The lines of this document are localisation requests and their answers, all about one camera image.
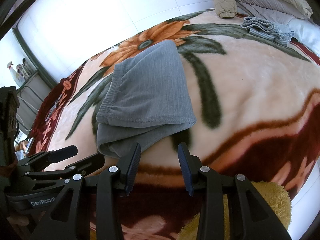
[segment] gray folded pants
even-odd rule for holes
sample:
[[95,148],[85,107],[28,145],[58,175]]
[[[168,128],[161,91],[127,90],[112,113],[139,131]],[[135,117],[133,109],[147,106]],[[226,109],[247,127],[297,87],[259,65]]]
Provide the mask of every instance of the gray folded pants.
[[196,123],[173,41],[162,41],[115,65],[97,121],[98,150],[117,158],[135,142],[144,151]]

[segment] plush blanket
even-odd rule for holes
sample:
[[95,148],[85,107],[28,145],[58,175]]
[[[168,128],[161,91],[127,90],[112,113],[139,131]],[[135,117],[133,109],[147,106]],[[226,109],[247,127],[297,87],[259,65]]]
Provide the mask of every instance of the plush blanket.
[[[77,156],[48,167],[63,169],[97,151],[96,114],[115,64],[163,40],[176,43],[197,122],[142,153],[133,192],[119,199],[126,240],[176,239],[199,212],[201,199],[184,189],[180,142],[219,173],[277,182],[291,198],[308,178],[320,151],[319,58],[300,43],[284,47],[253,36],[242,22],[209,9],[160,23],[91,57],[61,80],[49,95],[52,101],[62,98],[47,122],[50,100],[41,107],[31,150],[76,145]],[[116,162],[106,157],[104,168]],[[94,209],[95,196],[91,204]]]

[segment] white pillow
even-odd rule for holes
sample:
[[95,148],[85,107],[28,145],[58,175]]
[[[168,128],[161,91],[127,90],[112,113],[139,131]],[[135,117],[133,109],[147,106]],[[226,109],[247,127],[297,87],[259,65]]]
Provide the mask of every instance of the white pillow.
[[287,26],[294,31],[294,37],[320,57],[320,26],[308,21],[294,18]]

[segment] spray bottle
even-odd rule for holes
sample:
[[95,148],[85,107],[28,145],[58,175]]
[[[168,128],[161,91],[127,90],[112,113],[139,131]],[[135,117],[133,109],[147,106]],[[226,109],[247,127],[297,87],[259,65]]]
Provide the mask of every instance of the spray bottle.
[[11,73],[11,76],[13,78],[13,80],[15,81],[15,83],[21,87],[24,83],[24,78],[23,76],[21,76],[18,72],[16,72],[14,69],[13,69],[13,64],[12,62],[10,61],[8,64],[7,64],[7,68],[9,68],[10,70],[10,73]]

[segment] jacket cuff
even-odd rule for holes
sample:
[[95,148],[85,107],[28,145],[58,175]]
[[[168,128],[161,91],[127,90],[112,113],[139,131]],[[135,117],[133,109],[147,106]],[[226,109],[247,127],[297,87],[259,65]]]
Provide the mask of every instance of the jacket cuff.
[[235,17],[235,13],[230,13],[230,12],[224,12],[220,14],[221,18],[234,18]]

